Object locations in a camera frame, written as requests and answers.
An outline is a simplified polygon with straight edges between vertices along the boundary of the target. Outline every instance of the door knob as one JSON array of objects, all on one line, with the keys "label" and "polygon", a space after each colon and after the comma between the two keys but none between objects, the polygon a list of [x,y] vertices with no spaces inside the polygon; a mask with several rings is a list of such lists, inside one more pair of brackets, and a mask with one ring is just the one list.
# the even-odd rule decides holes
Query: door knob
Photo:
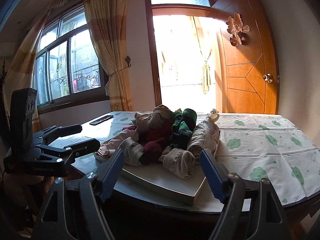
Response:
[{"label": "door knob", "polygon": [[263,75],[263,80],[271,83],[273,81],[273,76],[271,74]]}]

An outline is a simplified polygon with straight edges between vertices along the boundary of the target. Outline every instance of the clothes pile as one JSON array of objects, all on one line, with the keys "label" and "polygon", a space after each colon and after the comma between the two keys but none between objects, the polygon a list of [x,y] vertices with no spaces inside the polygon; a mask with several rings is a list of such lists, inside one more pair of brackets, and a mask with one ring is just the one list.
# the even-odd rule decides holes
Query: clothes pile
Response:
[{"label": "clothes pile", "polygon": [[143,166],[162,163],[180,178],[192,176],[203,149],[215,152],[219,141],[218,111],[213,109],[196,125],[197,114],[192,109],[172,112],[164,105],[151,113],[136,112],[133,124],[124,127],[95,153],[97,160],[108,161],[116,149],[124,151],[125,163]]}]

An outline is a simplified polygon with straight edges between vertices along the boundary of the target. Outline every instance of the door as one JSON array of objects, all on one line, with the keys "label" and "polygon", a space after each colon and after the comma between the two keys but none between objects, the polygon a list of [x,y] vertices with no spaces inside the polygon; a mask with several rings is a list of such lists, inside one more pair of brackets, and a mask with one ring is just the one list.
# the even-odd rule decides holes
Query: door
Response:
[{"label": "door", "polygon": [[[261,1],[218,0],[212,9],[219,26],[221,64],[221,69],[216,69],[217,109],[225,113],[276,114],[279,99],[276,47]],[[226,22],[235,13],[240,14],[243,27],[247,25],[250,30],[244,31],[249,29],[246,27],[238,33],[239,38],[235,35],[230,40],[232,34],[228,33]],[[241,44],[234,46],[234,40],[240,40]]]}]

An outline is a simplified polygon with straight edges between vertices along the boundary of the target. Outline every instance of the box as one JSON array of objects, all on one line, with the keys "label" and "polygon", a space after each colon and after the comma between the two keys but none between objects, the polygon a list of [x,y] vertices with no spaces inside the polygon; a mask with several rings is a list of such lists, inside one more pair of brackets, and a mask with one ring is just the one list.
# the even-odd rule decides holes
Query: box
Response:
[{"label": "box", "polygon": [[205,183],[205,176],[200,165],[195,165],[193,175],[188,179],[181,179],[160,164],[150,164],[144,167],[135,167],[125,164],[121,175],[132,182],[149,189],[161,196],[180,203],[193,206]]}]

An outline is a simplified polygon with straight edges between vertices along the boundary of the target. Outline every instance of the green and black cloth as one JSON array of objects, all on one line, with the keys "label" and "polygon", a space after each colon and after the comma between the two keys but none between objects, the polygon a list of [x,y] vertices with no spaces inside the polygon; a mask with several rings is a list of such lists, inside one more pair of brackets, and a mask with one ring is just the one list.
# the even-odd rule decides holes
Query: green and black cloth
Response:
[{"label": "green and black cloth", "polygon": [[170,147],[187,150],[188,142],[196,127],[197,114],[192,109],[185,109],[183,112],[172,113],[174,123],[172,125],[173,134],[170,137]]}]

